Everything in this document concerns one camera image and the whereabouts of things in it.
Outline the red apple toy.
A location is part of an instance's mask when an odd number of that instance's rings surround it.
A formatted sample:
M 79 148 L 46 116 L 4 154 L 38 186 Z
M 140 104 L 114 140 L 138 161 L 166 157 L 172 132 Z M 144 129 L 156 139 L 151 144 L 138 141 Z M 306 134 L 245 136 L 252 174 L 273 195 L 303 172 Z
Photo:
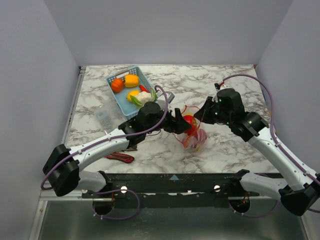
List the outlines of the red apple toy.
M 196 131 L 197 129 L 197 122 L 196 122 L 196 119 L 190 115 L 190 114 L 187 114 L 187 115 L 184 115 L 183 116 L 183 119 L 189 123 L 191 125 L 191 128 L 189 128 L 188 130 L 185 131 L 185 133 L 188 135 L 188 136 L 191 136 L 194 134 L 194 132 Z

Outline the yellow bell pepper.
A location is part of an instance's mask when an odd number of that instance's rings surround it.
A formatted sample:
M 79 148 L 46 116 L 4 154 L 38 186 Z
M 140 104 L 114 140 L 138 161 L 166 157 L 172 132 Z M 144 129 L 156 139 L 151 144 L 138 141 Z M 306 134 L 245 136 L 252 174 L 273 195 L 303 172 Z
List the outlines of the yellow bell pepper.
M 134 88 L 140 84 L 139 77 L 134 74 L 127 74 L 124 76 L 124 84 L 126 88 Z

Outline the clear plastic screw box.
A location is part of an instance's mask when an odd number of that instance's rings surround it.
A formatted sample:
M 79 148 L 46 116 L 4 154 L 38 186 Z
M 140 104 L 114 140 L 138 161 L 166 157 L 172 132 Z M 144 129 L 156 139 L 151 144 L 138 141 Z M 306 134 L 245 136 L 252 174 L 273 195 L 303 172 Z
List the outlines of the clear plastic screw box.
M 111 132 L 118 127 L 117 119 L 106 108 L 99 108 L 94 114 L 105 132 Z

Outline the red chili toy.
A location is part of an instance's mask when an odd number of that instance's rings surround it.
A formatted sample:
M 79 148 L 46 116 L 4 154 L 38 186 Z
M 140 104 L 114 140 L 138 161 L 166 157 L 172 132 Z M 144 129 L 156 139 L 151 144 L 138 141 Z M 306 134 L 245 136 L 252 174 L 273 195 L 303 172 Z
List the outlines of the red chili toy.
M 142 91 L 142 92 L 149 92 L 143 85 L 139 85 L 139 89 Z

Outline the yellow handled pliers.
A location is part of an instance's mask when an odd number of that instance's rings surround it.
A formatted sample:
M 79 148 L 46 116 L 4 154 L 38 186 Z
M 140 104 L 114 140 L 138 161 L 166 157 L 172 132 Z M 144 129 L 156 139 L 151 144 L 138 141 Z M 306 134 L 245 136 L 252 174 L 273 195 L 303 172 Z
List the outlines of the yellow handled pliers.
M 122 150 L 123 152 L 132 152 L 132 151 L 137 151 L 138 149 L 137 148 L 134 148 L 134 147 L 129 147 L 127 149 L 124 149 Z

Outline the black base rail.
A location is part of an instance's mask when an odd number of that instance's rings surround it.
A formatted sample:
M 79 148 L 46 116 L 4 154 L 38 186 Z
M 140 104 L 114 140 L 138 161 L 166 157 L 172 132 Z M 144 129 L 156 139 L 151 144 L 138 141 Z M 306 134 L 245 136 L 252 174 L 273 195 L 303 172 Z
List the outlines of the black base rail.
M 88 191 L 85 200 L 117 209 L 140 208 L 227 208 L 229 199 L 242 199 L 246 192 L 232 173 L 109 173 L 107 191 Z

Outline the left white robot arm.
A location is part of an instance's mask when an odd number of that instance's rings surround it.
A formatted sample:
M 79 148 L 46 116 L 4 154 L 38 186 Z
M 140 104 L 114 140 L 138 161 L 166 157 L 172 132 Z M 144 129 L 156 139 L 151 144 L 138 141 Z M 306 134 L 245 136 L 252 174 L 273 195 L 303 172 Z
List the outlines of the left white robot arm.
M 50 183 L 50 188 L 58 197 L 76 189 L 87 189 L 101 198 L 107 197 L 111 185 L 106 174 L 91 174 L 83 172 L 84 169 L 101 158 L 138 145 L 153 131 L 182 134 L 191 129 L 180 109 L 175 108 L 174 112 L 175 115 L 172 115 L 157 103 L 147 102 L 136 116 L 103 137 L 71 148 L 64 144 L 56 146 L 42 169 L 44 180 Z

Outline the orange pumpkin toy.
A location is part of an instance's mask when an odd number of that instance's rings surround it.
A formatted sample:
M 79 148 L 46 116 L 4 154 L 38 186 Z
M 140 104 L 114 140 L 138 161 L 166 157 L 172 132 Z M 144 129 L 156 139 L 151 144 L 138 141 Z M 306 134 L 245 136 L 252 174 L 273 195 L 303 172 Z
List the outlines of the orange pumpkin toy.
M 110 84 L 110 87 L 114 93 L 120 93 L 124 89 L 125 83 L 121 78 L 115 78 Z

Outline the red utility knife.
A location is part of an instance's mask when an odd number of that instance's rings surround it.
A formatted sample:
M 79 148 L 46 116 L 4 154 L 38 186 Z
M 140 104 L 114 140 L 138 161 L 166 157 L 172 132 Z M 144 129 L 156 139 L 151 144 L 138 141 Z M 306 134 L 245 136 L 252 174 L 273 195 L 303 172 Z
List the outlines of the red utility knife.
M 118 152 L 111 153 L 107 155 L 106 158 L 109 160 L 120 161 L 126 164 L 130 164 L 135 160 L 135 158 L 131 155 L 118 153 Z

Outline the white cauliflower toy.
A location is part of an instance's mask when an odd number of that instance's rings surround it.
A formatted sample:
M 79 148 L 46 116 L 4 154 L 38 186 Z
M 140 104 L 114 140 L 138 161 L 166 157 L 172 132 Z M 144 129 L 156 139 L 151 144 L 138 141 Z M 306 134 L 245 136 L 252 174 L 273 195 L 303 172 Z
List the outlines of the white cauliflower toy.
M 143 107 L 148 102 L 154 102 L 156 100 L 156 93 L 152 90 L 151 93 L 142 91 L 136 96 L 132 96 L 132 103 L 138 108 Z

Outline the blue plastic basket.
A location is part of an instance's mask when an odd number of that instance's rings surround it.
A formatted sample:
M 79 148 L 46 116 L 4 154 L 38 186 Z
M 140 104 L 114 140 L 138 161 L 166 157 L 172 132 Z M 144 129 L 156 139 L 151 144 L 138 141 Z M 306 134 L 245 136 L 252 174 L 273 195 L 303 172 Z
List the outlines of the blue plastic basket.
M 120 93 L 114 93 L 113 90 L 111 90 L 111 93 L 117 105 L 119 106 L 119 109 L 121 110 L 123 116 L 127 120 L 134 117 L 139 111 L 139 108 L 137 106 L 135 106 L 132 102 L 128 101 L 127 99 L 128 93 L 134 90 L 139 91 L 140 90 L 139 85 L 142 85 L 143 87 L 145 87 L 149 92 L 152 89 L 154 89 L 154 86 L 150 83 L 150 81 L 147 79 L 144 72 L 141 70 L 139 66 L 132 66 L 125 70 L 118 71 L 115 74 L 107 76 L 105 78 L 105 81 L 107 82 L 109 88 L 111 89 L 111 83 L 115 79 L 122 79 L 123 81 L 125 81 L 125 76 L 128 74 L 138 76 L 138 79 L 139 79 L 138 86 L 135 86 L 132 88 L 124 87 L 124 89 Z

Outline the clear zip top bag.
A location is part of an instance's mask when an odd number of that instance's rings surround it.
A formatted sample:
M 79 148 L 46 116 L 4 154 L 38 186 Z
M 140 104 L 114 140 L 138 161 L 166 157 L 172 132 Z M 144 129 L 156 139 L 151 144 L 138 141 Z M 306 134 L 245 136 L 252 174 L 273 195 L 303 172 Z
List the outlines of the clear zip top bag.
M 198 106 L 184 105 L 181 110 L 182 117 L 191 124 L 191 128 L 181 134 L 173 134 L 175 139 L 183 146 L 186 152 L 197 152 L 207 141 L 208 135 L 202 123 L 194 117 L 199 110 Z

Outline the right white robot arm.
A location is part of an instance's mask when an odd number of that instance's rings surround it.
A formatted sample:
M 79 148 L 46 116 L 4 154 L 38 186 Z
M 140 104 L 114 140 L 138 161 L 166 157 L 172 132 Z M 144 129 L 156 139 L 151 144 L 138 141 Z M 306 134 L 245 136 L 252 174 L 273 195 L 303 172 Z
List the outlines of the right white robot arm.
M 296 216 L 302 216 L 319 199 L 320 175 L 277 140 L 258 113 L 245 111 L 241 95 L 234 89 L 222 89 L 215 97 L 207 97 L 193 116 L 205 124 L 228 126 L 232 133 L 262 153 L 282 175 L 268 178 L 240 170 L 230 183 L 234 195 L 254 192 L 270 197 Z

